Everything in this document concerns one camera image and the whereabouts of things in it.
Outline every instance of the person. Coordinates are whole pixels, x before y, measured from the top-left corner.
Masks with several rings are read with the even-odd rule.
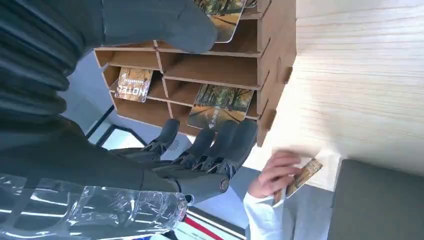
[[[219,174],[170,177],[152,155],[135,161],[95,146],[61,116],[67,103],[58,92],[94,48],[157,40],[210,50],[218,30],[193,0],[0,1],[0,31],[0,239],[163,233],[182,221],[185,195],[195,202],[228,187]]]
[[[301,159],[290,151],[277,151],[248,187],[243,204],[252,240],[326,240],[333,193],[302,186],[283,204],[273,207],[274,194],[294,181]]]

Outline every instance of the white sleeve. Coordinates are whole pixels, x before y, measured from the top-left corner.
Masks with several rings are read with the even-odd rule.
[[[246,193],[243,204],[252,240],[285,240],[283,238],[283,204],[273,208],[273,196],[256,198]]]

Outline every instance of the red stripe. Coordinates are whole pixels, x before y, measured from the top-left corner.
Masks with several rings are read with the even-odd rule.
[[[215,233],[211,232],[209,229],[207,229],[206,227],[200,225],[199,223],[195,222],[194,220],[185,217],[184,222],[190,226],[192,226],[193,228],[201,231],[202,233],[208,235],[209,237],[215,239],[215,240],[224,240],[223,238],[219,237],[218,235],[216,235]]]

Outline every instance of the forest image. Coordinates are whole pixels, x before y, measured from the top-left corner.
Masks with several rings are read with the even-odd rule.
[[[218,131],[226,120],[239,123],[245,119],[252,96],[253,91],[249,89],[203,84],[187,124]]]
[[[218,29],[219,43],[231,40],[246,0],[194,0]]]
[[[253,8],[258,5],[258,0],[247,0],[246,8]]]

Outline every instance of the wooden table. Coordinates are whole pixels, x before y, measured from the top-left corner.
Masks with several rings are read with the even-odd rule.
[[[298,0],[297,58],[262,149],[296,146],[424,175],[424,0]],[[332,190],[339,163],[311,184]]]

